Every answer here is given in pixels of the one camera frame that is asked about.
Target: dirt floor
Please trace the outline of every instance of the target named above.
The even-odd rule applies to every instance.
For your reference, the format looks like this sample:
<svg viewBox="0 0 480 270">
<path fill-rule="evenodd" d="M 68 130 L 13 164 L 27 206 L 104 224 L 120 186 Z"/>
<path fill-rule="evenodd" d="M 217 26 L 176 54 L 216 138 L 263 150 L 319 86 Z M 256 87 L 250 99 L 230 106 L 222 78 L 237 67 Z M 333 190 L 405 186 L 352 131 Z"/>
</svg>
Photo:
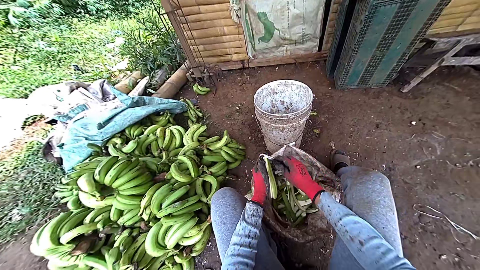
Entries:
<svg viewBox="0 0 480 270">
<path fill-rule="evenodd" d="M 253 95 L 278 79 L 302 81 L 315 95 L 313 110 L 318 115 L 310 117 L 300 148 L 328 165 L 333 141 L 348 152 L 353 165 L 378 170 L 390 179 L 405 257 L 417 269 L 480 269 L 478 242 L 413 208 L 431 206 L 480 234 L 479 72 L 441 68 L 407 94 L 400 93 L 399 86 L 336 90 L 322 62 L 224 72 L 215 97 L 198 100 L 210 114 L 211 134 L 228 129 L 247 146 L 249 159 L 230 172 L 238 180 L 227 183 L 242 194 L 250 189 L 253 160 L 266 152 Z M 195 98 L 189 89 L 184 87 L 178 97 Z M 315 128 L 320 134 L 312 131 Z M 326 269 L 333 238 L 334 234 L 320 235 L 306 244 L 279 239 L 286 269 Z M 0 253 L 3 270 L 45 268 L 45 262 L 28 252 L 28 242 L 27 236 Z M 199 270 L 220 269 L 215 241 L 196 262 Z"/>
</svg>

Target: glove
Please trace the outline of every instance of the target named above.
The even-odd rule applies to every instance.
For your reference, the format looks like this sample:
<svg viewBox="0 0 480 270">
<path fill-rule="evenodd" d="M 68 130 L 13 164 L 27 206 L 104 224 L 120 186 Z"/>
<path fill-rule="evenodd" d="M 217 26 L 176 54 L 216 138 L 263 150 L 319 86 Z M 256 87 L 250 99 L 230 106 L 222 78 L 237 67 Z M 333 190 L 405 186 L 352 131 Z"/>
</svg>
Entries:
<svg viewBox="0 0 480 270">
<path fill-rule="evenodd" d="M 252 169 L 252 189 L 253 197 L 250 201 L 258 203 L 260 206 L 264 205 L 265 199 L 268 196 L 268 172 L 265 167 L 265 161 L 258 158 Z"/>
<path fill-rule="evenodd" d="M 281 160 L 285 165 L 283 169 L 283 175 L 285 178 L 296 188 L 303 191 L 312 202 L 315 201 L 317 196 L 325 191 L 322 186 L 312 179 L 308 173 L 307 167 L 298 161 L 298 159 L 293 156 L 281 156 L 277 159 Z"/>
</svg>

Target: wooden wall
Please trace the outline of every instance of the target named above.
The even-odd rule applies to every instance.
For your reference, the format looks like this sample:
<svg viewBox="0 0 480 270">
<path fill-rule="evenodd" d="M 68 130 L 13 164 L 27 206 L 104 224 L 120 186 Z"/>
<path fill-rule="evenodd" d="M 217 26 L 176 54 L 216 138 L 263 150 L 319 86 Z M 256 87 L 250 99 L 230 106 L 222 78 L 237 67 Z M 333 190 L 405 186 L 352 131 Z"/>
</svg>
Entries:
<svg viewBox="0 0 480 270">
<path fill-rule="evenodd" d="M 322 50 L 328 51 L 333 41 L 333 32 L 335 31 L 336 16 L 338 6 L 342 0 L 332 0 L 330 5 L 330 14 L 328 15 L 327 27 L 325 28 L 325 35 L 322 44 Z"/>
<path fill-rule="evenodd" d="M 480 0 L 452 0 L 428 34 L 480 30 Z"/>
<path fill-rule="evenodd" d="M 232 20 L 229 0 L 170 0 L 200 64 L 248 59 L 243 29 Z"/>
</svg>

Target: gray sweatpants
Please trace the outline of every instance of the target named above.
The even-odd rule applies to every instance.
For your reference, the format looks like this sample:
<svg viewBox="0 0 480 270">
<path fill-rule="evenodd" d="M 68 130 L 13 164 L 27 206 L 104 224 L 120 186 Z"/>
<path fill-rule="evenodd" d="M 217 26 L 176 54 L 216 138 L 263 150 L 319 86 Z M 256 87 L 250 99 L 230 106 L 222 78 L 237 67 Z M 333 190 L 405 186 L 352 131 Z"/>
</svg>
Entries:
<svg viewBox="0 0 480 270">
<path fill-rule="evenodd" d="M 390 182 L 383 174 L 358 166 L 341 168 L 343 203 L 366 220 L 402 257 L 402 246 L 395 202 Z M 232 188 L 218 190 L 212 197 L 212 226 L 220 260 L 228 249 L 247 200 Z M 276 246 L 263 228 L 257 247 L 254 269 L 283 269 L 276 257 Z M 338 237 L 332 250 L 330 269 L 363 269 Z"/>
</svg>

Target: white plastic bucket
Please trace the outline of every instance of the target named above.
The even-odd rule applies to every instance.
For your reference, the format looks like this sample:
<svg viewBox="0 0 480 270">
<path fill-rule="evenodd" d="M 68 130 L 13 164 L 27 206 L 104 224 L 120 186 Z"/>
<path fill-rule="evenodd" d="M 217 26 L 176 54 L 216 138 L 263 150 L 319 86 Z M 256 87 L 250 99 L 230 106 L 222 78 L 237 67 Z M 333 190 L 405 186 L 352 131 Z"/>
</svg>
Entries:
<svg viewBox="0 0 480 270">
<path fill-rule="evenodd" d="M 299 81 L 273 81 L 257 90 L 253 97 L 255 115 L 270 152 L 292 142 L 300 147 L 312 101 L 312 90 Z"/>
</svg>

